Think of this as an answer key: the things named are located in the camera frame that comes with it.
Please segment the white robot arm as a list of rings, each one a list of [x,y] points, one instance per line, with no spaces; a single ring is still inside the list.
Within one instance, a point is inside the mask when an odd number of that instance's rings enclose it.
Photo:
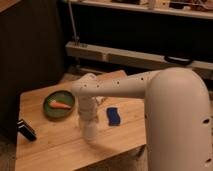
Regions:
[[[213,171],[211,105],[204,81],[186,68],[168,68],[71,86],[79,106],[95,96],[144,101],[149,171]]]

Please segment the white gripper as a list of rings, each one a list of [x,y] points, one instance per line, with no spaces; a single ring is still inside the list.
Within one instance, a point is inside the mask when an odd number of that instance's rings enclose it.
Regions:
[[[78,98],[79,122],[98,122],[97,101],[95,97]]]

